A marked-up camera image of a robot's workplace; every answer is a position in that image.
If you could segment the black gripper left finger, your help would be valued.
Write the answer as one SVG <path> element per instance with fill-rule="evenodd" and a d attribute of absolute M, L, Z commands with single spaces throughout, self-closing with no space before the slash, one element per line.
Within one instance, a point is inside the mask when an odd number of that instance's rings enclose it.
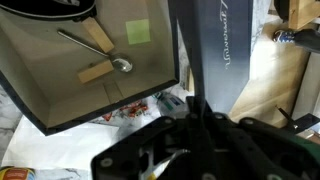
<path fill-rule="evenodd" d="M 198 124 L 201 120 L 201 99 L 198 96 L 188 96 L 186 102 L 189 109 L 187 115 L 190 124 Z"/>

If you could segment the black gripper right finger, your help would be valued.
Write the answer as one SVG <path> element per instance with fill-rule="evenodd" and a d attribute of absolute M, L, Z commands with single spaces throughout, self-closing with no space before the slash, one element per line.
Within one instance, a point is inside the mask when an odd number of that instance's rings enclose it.
<path fill-rule="evenodd" d="M 209 106 L 207 101 L 204 102 L 202 114 L 203 114 L 203 121 L 205 124 L 210 123 L 213 120 L 212 109 Z"/>

